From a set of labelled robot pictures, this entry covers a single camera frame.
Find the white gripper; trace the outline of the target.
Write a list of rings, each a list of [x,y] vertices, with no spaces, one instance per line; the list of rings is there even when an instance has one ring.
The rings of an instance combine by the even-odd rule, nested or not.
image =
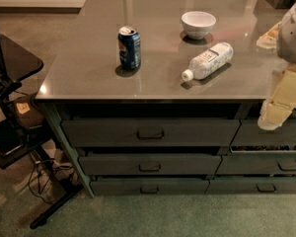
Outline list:
[[[259,112],[258,126],[275,130],[283,125],[296,109],[296,64],[282,72],[272,72],[266,99]]]

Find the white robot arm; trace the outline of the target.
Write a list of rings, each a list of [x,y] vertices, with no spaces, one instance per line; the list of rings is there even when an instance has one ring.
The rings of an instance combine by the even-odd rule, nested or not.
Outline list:
[[[277,55],[289,63],[282,72],[272,72],[259,112],[259,128],[275,130],[296,109],[296,3],[280,22],[259,37],[257,46],[275,48]]]

